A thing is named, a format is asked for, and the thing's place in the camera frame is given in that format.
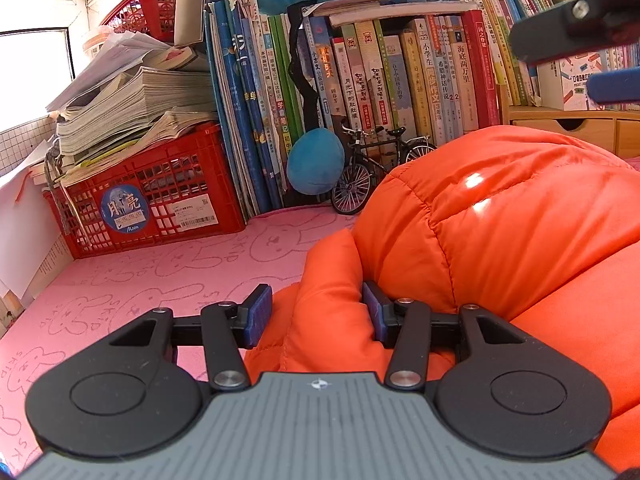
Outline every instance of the wooden drawer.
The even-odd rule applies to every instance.
[[[616,150],[616,121],[613,119],[535,119],[512,121],[512,124],[576,137],[611,153]]]
[[[618,121],[618,156],[640,155],[640,121]]]

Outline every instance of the model bicycle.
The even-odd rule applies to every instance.
[[[405,162],[411,162],[416,158],[432,152],[436,147],[429,142],[429,137],[416,137],[415,139],[404,141],[401,139],[406,128],[397,130],[387,130],[392,137],[389,140],[372,142],[367,144],[363,137],[370,137],[371,134],[362,130],[351,130],[342,126],[345,134],[353,139],[348,146],[353,149],[346,167],[342,171],[340,179],[335,184],[331,192],[331,204],[336,212],[343,215],[353,215],[359,212],[369,200],[371,193],[376,187],[376,175],[373,168],[378,168],[383,174],[388,174],[390,170],[385,168],[378,161],[367,155],[366,149],[375,146],[388,146],[393,144],[396,148],[396,163],[391,169]],[[379,126],[376,133],[384,130]]]

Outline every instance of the window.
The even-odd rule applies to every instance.
[[[66,29],[0,32],[0,132],[47,114],[74,77]]]

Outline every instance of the gray ribbed plate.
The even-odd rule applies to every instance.
[[[87,463],[47,453],[20,480],[609,480],[590,453],[517,463],[457,439],[417,394],[371,373],[265,373],[216,397],[193,429],[148,456]]]

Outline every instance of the bicycle wheel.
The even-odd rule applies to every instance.
[[[331,192],[331,205],[341,215],[354,215],[369,200],[373,192],[373,178],[369,169],[359,162],[344,168]]]
[[[416,158],[420,158],[427,153],[431,153],[436,147],[430,142],[426,142],[425,140],[419,140],[417,142],[409,141],[409,149],[404,154],[402,158],[403,162],[411,162]]]

